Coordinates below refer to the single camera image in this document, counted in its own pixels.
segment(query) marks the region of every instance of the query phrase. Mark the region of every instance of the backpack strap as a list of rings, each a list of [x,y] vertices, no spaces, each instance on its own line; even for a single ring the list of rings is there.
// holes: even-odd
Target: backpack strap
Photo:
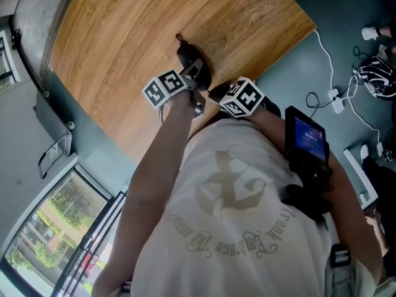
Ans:
[[[325,270],[325,297],[352,297],[355,295],[356,274],[351,253],[339,243],[330,214],[325,213],[323,216],[332,240],[332,250]]]

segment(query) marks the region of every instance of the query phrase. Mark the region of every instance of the white sneaker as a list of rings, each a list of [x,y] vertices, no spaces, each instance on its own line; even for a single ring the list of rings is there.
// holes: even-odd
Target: white sneaker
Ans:
[[[379,47],[378,47],[378,54],[377,54],[377,57],[378,58],[381,58],[383,61],[385,61],[385,62],[387,62],[388,61],[388,55],[386,55],[386,53],[385,53],[385,50],[387,49],[388,47],[386,47],[385,45],[383,45],[383,44],[381,44],[381,45],[379,45]]]
[[[367,146],[367,144],[364,144],[361,149],[360,149],[360,158],[361,158],[361,162],[363,162],[363,160],[370,156],[369,154],[369,147]]]
[[[378,33],[375,27],[364,27],[361,29],[361,36],[366,40],[376,39],[378,37]]]

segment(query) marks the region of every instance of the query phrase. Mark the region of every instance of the blue screen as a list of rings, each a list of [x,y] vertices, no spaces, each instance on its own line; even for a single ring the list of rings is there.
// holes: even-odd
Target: blue screen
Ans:
[[[296,118],[296,146],[326,161],[324,138],[321,131]]]

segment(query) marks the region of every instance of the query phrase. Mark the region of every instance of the black and white object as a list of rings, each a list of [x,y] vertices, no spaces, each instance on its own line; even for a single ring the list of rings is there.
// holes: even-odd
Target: black and white object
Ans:
[[[388,62],[377,56],[367,58],[357,73],[374,97],[387,99],[396,96],[396,69]]]
[[[169,98],[187,89],[187,84],[183,78],[173,69],[154,77],[143,88],[142,93],[154,108],[158,109]]]
[[[264,97],[250,79],[240,77],[220,101],[220,105],[235,118],[242,118],[252,115]]]
[[[198,92],[198,91],[191,92],[190,105],[194,108],[194,111],[195,111],[194,117],[192,120],[196,120],[204,115],[206,100],[200,94],[200,92]]]

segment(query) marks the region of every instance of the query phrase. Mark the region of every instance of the white t-shirt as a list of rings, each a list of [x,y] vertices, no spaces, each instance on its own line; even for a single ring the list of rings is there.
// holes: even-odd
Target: white t-shirt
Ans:
[[[225,119],[198,133],[139,256],[132,296],[323,296],[331,238],[281,203],[289,184],[301,181],[251,123]]]

